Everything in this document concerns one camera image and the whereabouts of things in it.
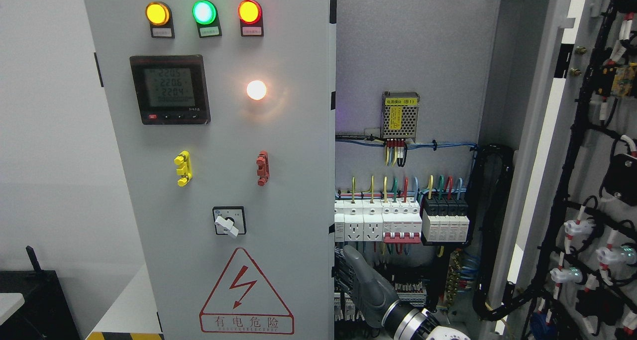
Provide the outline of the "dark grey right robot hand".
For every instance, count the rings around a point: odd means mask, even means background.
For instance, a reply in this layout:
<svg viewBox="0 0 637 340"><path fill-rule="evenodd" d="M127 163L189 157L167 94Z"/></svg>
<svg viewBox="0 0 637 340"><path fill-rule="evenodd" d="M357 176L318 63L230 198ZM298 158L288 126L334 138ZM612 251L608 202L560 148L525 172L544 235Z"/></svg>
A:
<svg viewBox="0 0 637 340"><path fill-rule="evenodd" d="M369 326L382 327L385 313L399 299L396 291L354 247L346 245L334 252L337 284L350 295Z"/></svg>

